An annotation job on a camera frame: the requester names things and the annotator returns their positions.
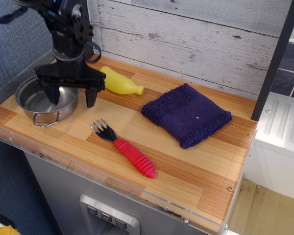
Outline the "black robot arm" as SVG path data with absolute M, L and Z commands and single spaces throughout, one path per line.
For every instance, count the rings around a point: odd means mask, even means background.
M 101 58 L 101 49 L 92 40 L 93 26 L 84 2 L 16 0 L 14 3 L 37 11 L 51 33 L 56 62 L 34 68 L 37 84 L 50 102 L 58 104 L 60 87 L 84 88 L 87 107 L 93 107 L 97 94 L 105 89 L 106 75 L 90 67 Z

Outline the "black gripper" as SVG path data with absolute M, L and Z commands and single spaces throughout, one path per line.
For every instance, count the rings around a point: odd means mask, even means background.
M 59 87 L 85 88 L 87 107 L 95 105 L 98 91 L 105 89 L 106 75 L 90 66 L 84 60 L 61 61 L 34 68 L 37 82 L 42 85 L 49 101 L 57 105 Z

